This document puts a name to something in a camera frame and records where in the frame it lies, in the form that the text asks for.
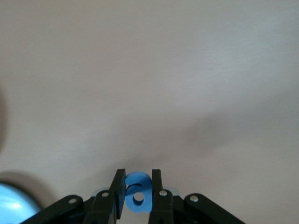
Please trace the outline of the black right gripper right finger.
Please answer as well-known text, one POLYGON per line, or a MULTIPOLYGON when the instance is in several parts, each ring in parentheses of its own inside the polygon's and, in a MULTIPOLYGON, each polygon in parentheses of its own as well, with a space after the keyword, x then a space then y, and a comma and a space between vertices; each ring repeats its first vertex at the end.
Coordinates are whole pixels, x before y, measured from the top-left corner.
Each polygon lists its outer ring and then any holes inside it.
POLYGON ((150 224, 242 224, 243 221, 198 193, 184 199, 162 185, 161 170, 152 170, 150 224))

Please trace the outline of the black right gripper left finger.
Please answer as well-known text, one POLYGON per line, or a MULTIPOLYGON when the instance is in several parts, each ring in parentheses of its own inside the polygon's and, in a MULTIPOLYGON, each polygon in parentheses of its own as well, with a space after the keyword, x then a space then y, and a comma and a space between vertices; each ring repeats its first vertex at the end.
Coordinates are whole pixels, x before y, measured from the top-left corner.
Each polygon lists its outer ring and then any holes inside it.
POLYGON ((68 195, 23 221, 24 224, 115 224, 125 201, 125 169, 118 169, 109 189, 83 201, 68 195))

